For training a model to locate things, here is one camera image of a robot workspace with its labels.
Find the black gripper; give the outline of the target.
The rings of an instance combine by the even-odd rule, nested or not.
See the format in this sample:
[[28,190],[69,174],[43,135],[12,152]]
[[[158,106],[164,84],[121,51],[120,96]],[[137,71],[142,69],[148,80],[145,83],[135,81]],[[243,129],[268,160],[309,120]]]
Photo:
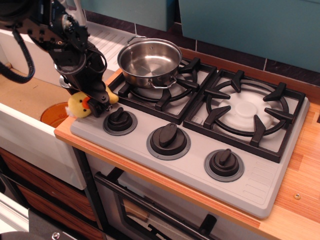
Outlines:
[[92,43],[87,44],[84,52],[67,45],[62,49],[51,50],[49,55],[61,75],[60,86],[70,95],[83,92],[91,97],[87,104],[94,117],[99,118],[112,108],[112,105],[107,103],[109,97],[102,80],[107,69],[107,61]]

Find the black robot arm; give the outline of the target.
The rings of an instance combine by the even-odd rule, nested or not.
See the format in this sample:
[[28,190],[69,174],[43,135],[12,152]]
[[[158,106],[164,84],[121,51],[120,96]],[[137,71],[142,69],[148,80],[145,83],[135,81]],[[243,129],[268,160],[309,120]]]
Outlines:
[[28,74],[22,76],[1,64],[4,77],[25,84],[34,76],[35,64],[21,36],[26,34],[50,55],[60,74],[60,85],[70,94],[82,92],[89,97],[86,106],[95,117],[112,108],[102,80],[107,69],[105,56],[88,40],[88,28],[58,0],[2,0],[0,28],[12,32],[28,67]]

